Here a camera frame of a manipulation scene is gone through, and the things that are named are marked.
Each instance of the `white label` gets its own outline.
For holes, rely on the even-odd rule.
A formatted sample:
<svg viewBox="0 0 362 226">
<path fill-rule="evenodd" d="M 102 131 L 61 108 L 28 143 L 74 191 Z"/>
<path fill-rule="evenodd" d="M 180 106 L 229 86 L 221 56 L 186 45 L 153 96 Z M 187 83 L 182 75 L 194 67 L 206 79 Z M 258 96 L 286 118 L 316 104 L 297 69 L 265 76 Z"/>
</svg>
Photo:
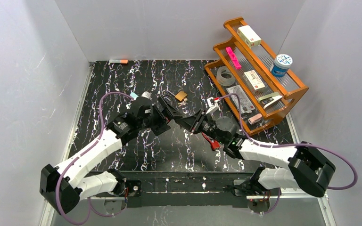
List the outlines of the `white label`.
<svg viewBox="0 0 362 226">
<path fill-rule="evenodd" d="M 127 126 L 128 126 L 128 124 L 127 124 L 126 122 L 123 122 L 123 123 L 120 124 L 119 128 L 120 128 L 121 130 L 123 130 L 123 129 L 126 128 Z"/>
<path fill-rule="evenodd" d="M 245 75 L 245 80 L 249 81 L 252 85 L 259 85 L 263 83 L 254 70 L 245 72 L 244 75 Z"/>
<path fill-rule="evenodd" d="M 255 106 L 253 106 L 252 102 L 250 102 L 249 98 L 247 97 L 246 93 L 243 91 L 242 87 L 240 85 L 233 86 L 227 88 L 228 93 L 236 93 L 239 96 L 239 99 L 241 100 L 241 113 L 252 113 L 252 110 L 256 109 Z M 236 96 L 231 96 L 232 101 L 235 103 L 235 106 L 238 109 L 238 99 Z"/>
</svg>

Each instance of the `wooden shelf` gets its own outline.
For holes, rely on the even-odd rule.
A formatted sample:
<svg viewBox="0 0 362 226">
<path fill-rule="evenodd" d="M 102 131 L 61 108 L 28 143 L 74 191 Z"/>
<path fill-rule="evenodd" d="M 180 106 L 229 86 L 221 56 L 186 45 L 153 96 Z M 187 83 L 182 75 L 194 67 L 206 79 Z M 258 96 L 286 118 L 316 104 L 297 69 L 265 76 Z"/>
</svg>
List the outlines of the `wooden shelf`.
<svg viewBox="0 0 362 226">
<path fill-rule="evenodd" d="M 240 85 L 242 87 L 252 104 L 257 109 L 256 112 L 243 117 L 244 128 L 250 135 L 252 135 L 279 124 L 309 88 L 300 81 L 292 70 L 288 70 L 287 74 L 282 78 L 274 77 L 270 73 L 269 68 L 273 63 L 276 54 L 263 40 L 260 46 L 250 49 L 237 34 L 238 28 L 245 25 L 247 25 L 247 23 L 242 17 L 228 20 L 224 23 L 224 27 L 232 34 L 232 37 L 228 41 L 219 43 L 213 47 L 213 50 L 219 55 L 220 59 L 216 62 L 205 65 L 205 69 L 222 95 L 226 95 L 227 92 L 226 87 L 221 86 L 215 78 L 218 67 L 226 66 L 234 75 L 236 79 L 235 85 Z M 232 48 L 242 66 L 241 69 L 236 69 L 234 67 L 234 64 L 225 51 L 226 47 Z M 265 89 L 255 94 L 250 92 L 245 84 L 245 81 L 242 79 L 244 72 L 251 70 L 255 70 L 265 84 Z M 279 92 L 283 98 L 273 106 L 264 110 L 257 100 L 259 97 L 273 92 Z M 225 100 L 233 113 L 238 117 L 239 112 L 234 103 L 228 98 Z M 257 113 L 263 115 L 263 120 L 258 124 L 260 126 L 248 126 L 245 123 L 247 119 Z"/>
</svg>

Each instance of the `white wall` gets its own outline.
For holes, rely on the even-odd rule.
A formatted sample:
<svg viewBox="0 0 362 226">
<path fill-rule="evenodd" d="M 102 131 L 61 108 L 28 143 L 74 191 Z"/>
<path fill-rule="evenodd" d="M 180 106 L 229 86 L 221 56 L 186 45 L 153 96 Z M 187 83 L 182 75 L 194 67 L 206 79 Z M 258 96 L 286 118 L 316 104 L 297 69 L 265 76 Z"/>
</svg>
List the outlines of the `white wall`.
<svg viewBox="0 0 362 226">
<path fill-rule="evenodd" d="M 275 52 L 305 0 L 56 0 L 89 61 L 218 59 L 223 23 L 243 16 Z"/>
<path fill-rule="evenodd" d="M 54 0 L 0 2 L 0 226 L 35 226 L 40 173 L 59 162 L 88 61 Z"/>
<path fill-rule="evenodd" d="M 310 87 L 292 111 L 300 138 L 342 153 L 358 170 L 355 187 L 329 190 L 336 222 L 362 225 L 362 1 L 308 0 L 281 51 Z M 350 169 L 330 159 L 331 186 L 350 183 Z"/>
</svg>

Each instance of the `small white box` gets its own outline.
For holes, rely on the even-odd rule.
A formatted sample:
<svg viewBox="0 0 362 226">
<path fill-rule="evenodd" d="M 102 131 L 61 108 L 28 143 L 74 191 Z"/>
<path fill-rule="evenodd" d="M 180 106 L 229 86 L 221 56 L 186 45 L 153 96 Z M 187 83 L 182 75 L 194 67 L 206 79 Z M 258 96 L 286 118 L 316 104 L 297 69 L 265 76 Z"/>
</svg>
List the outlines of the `small white box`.
<svg viewBox="0 0 362 226">
<path fill-rule="evenodd" d="M 237 34 L 242 38 L 242 40 L 249 46 L 258 46 L 262 42 L 262 39 L 256 34 L 255 31 L 249 26 L 242 26 L 238 28 Z"/>
<path fill-rule="evenodd" d="M 246 81 L 246 84 L 253 94 L 266 88 L 262 79 L 260 79 L 259 75 L 254 70 L 251 70 L 249 72 L 244 72 L 244 74 L 245 74 L 244 79 Z"/>
</svg>

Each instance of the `black mat with white veins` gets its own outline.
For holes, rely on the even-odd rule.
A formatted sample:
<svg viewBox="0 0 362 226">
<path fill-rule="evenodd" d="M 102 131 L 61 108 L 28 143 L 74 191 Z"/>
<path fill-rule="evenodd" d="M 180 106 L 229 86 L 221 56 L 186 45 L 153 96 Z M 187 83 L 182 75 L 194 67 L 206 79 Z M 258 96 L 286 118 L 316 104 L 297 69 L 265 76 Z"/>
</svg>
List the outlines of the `black mat with white veins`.
<svg viewBox="0 0 362 226">
<path fill-rule="evenodd" d="M 201 108 L 206 109 L 205 100 L 219 97 L 215 85 L 204 70 L 209 61 L 130 61 L 127 65 L 98 61 L 94 65 L 92 78 L 82 107 L 74 135 L 70 156 L 80 151 L 98 136 L 100 131 L 99 100 L 107 92 L 134 92 L 141 95 L 152 92 L 156 102 L 157 94 L 169 89 L 173 93 L 183 90 L 188 102 L 179 107 L 187 115 Z M 105 120 L 113 118 L 119 111 L 126 110 L 128 100 L 120 96 L 108 96 L 104 101 Z M 233 116 L 226 103 L 214 117 Z M 149 130 L 130 141 L 121 150 L 111 154 L 96 166 L 96 170 L 147 170 L 147 171 L 245 171 L 254 172 L 262 163 L 242 161 L 227 156 L 223 151 L 212 152 L 202 135 L 192 135 L 175 124 L 164 134 L 155 137 Z M 286 119 L 276 127 L 254 136 L 255 139 L 278 144 L 292 143 Z"/>
</svg>

